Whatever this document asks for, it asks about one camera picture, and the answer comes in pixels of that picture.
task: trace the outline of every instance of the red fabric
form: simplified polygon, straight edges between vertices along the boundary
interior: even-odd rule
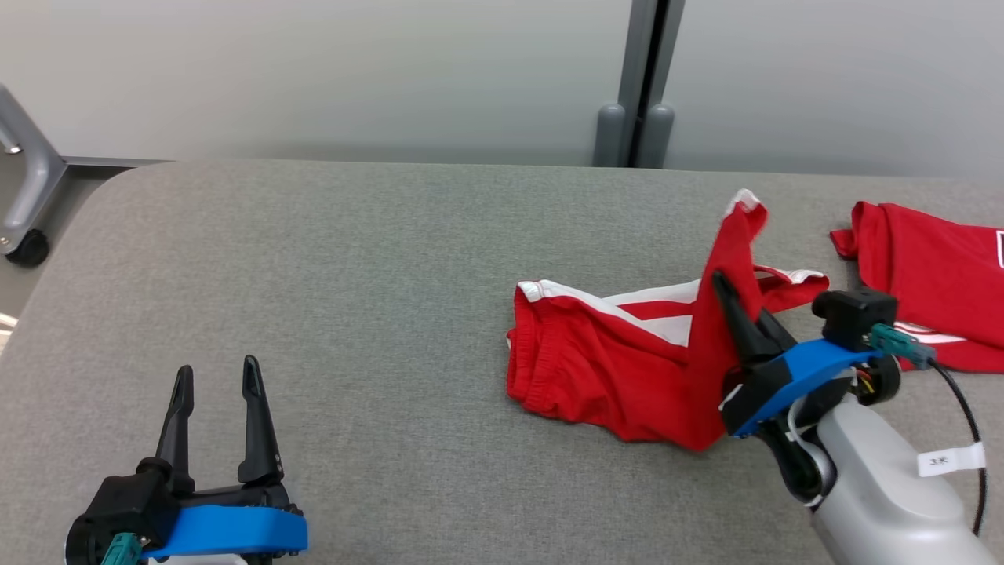
[[[509,395],[530,412],[600,426],[628,442],[673,442],[696,451],[714,444],[725,432],[718,412],[722,380],[738,360],[711,273],[728,275],[751,315],[765,305],[776,311],[806,304],[828,286],[821,273],[792,281],[784,271],[754,266],[750,244],[767,210],[746,194],[722,222],[696,300],[687,299],[693,302],[613,306],[573,289],[567,292],[575,296],[556,295],[548,286],[560,286],[550,281],[521,282],[516,327],[508,334]],[[758,270],[771,276],[758,279]],[[693,316],[689,335],[667,338],[640,327],[673,326],[687,315]]]
[[[897,204],[858,202],[830,233],[865,285],[900,301],[901,330],[961,371],[1004,372],[1004,228],[953,223]]]

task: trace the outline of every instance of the white label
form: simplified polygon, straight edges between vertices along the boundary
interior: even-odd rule
[[[967,469],[987,467],[987,455],[983,443],[968,448],[954,448],[941,452],[928,452],[917,456],[917,468],[921,477],[934,477]]]

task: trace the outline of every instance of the white stripe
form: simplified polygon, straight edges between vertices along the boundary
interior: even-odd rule
[[[545,298],[551,299],[556,297],[570,297],[585,303],[596,312],[619,318],[637,328],[666,340],[671,344],[686,345],[690,339],[690,320],[687,320],[686,324],[673,323],[672,321],[675,320],[674,318],[662,318],[645,321],[639,320],[637,317],[624,312],[614,304],[608,303],[603,299],[588,293],[583,293],[578,289],[572,289],[571,287],[558,284],[558,282],[553,280],[521,280],[518,282],[517,287],[523,293],[523,296],[526,297],[526,300],[531,303],[535,303]],[[680,316],[677,318],[682,319],[690,317]]]
[[[694,301],[697,300],[697,290],[699,287],[701,287],[700,278],[697,280],[691,280],[690,282],[684,282],[682,285],[644,289],[642,291],[635,291],[634,293],[613,295],[612,297],[606,297],[603,300],[615,305],[651,303],[653,301],[672,301],[682,304],[694,304]]]
[[[897,330],[900,330],[908,336],[917,338],[917,341],[923,344],[936,345],[966,341],[966,338],[960,338],[959,336],[952,336],[949,334],[939,334],[930,328],[925,328],[924,326],[918,326],[909,322],[897,322],[895,326]]]
[[[753,211],[754,208],[760,205],[760,199],[756,197],[749,189],[742,189],[732,197],[729,201],[729,206],[725,209],[725,215],[728,216],[736,209],[736,204],[742,204],[743,210],[747,212]]]
[[[807,268],[796,268],[795,270],[784,270],[783,268],[775,268],[773,266],[767,265],[755,265],[753,267],[757,270],[757,278],[762,278],[760,276],[761,272],[768,272],[775,276],[780,275],[782,278],[788,279],[793,285],[801,285],[805,282],[807,278],[814,278],[817,276],[826,276],[825,274],[819,272],[818,270],[809,270]]]
[[[642,320],[641,327],[675,345],[690,345],[690,327],[693,316],[674,316]]]

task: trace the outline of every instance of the gray fabric surface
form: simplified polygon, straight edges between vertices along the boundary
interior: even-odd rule
[[[700,275],[739,188],[772,220],[757,258],[854,271],[828,230],[858,199],[1000,223],[998,189],[944,181],[288,161],[156,165],[99,189],[0,358],[0,547],[61,561],[101,479],[153,455],[196,372],[198,488],[243,456],[241,359],[261,361],[311,550],[282,563],[827,563],[768,451],[625,445],[505,395],[516,280],[604,296]],[[807,309],[782,321],[818,335]],[[961,376],[985,431],[986,541],[1004,557],[1004,377]],[[910,374],[880,411],[921,451],[968,433]],[[951,479],[972,513],[976,482]]]

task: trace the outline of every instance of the gray floor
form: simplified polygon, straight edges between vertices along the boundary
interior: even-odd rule
[[[59,244],[59,236],[87,196],[104,181],[123,170],[110,167],[71,167],[34,227],[45,232],[54,249]],[[0,153],[0,216],[7,213],[23,179],[24,157]],[[0,259],[0,313],[21,316],[44,268],[45,263],[29,269]]]

